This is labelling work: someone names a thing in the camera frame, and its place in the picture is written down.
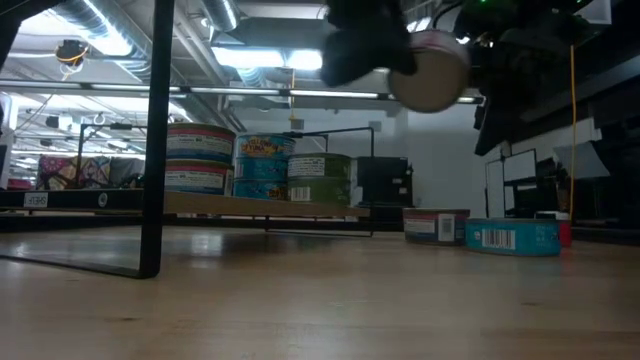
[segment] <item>wooden floor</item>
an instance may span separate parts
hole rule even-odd
[[[0,234],[135,265],[137,229]],[[0,261],[1,359],[640,359],[640,248],[561,258],[173,228],[136,281]]]

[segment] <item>stacked tuna cans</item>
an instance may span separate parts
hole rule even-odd
[[[235,137],[218,126],[170,124],[165,189],[231,196]]]
[[[287,161],[296,141],[282,135],[238,137],[234,195],[287,200]]]
[[[351,158],[340,154],[294,155],[289,159],[289,200],[349,206]]]

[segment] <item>green can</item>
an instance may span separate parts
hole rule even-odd
[[[289,158],[289,179],[328,177],[349,180],[351,158],[330,153],[299,154]]]
[[[351,182],[339,178],[289,179],[289,201],[351,205]]]

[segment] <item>tuna can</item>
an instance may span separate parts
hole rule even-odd
[[[231,165],[236,134],[206,124],[169,124],[167,159],[218,161]]]
[[[296,141],[283,135],[242,135],[238,137],[238,158],[262,157],[288,159],[293,154]]]
[[[558,222],[533,219],[467,220],[471,250],[515,256],[558,256],[562,246]]]
[[[289,179],[289,201],[351,205],[351,182],[339,178]]]
[[[237,180],[287,181],[287,161],[268,158],[237,158]]]
[[[351,158],[346,155],[317,153],[289,158],[289,178],[323,176],[349,179]]]
[[[262,200],[287,200],[287,183],[270,180],[237,180],[233,184],[233,194]]]
[[[168,160],[165,189],[231,196],[233,167],[215,161]]]
[[[418,65],[415,74],[390,71],[389,90],[406,108],[435,113],[452,106],[467,88],[471,60],[449,32],[429,29],[411,34]]]
[[[404,234],[408,242],[460,246],[470,210],[404,209]]]

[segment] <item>blue tuna can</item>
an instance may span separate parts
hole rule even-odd
[[[262,200],[287,200],[287,183],[280,181],[238,180],[233,183],[233,195]]]
[[[236,159],[236,176],[238,180],[271,180],[287,181],[286,160],[267,158],[238,158]]]
[[[515,256],[558,256],[562,250],[559,226],[553,220],[470,219],[467,247]]]
[[[296,141],[282,135],[242,135],[237,139],[238,158],[288,159],[293,154]]]

